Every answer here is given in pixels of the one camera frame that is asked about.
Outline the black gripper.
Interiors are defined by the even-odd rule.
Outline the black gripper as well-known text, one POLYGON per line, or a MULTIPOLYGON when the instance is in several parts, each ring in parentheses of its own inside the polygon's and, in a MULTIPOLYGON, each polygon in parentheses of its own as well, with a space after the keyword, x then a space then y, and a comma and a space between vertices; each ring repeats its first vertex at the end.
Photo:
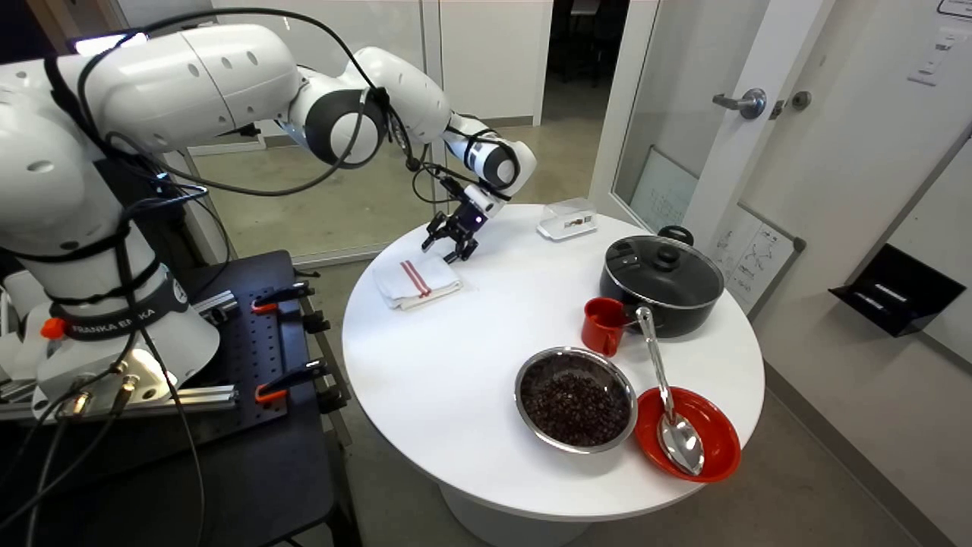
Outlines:
POLYGON ((495 200, 481 190, 465 187, 457 192, 457 208, 431 228, 431 233, 423 244, 423 253, 440 246, 440 241, 450 237, 454 250, 445 253, 444 263, 468 263, 475 250, 474 233, 486 225, 493 209, 495 200))

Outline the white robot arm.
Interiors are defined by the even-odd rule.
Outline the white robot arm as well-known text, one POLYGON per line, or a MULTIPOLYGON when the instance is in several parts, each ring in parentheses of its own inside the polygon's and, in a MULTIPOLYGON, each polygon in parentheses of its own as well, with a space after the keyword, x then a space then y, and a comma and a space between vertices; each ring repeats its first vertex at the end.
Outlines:
POLYGON ((174 379, 207 369, 218 332, 185 301, 165 258, 103 178, 108 157, 151 162, 253 121, 280 121, 332 168, 368 166, 387 128, 440 144, 486 195, 515 195, 534 152, 450 107, 444 89, 386 50, 328 75, 262 24, 207 24, 103 54, 0 67, 0 246, 49 294, 59 325, 31 359, 58 397, 156 348, 174 379))

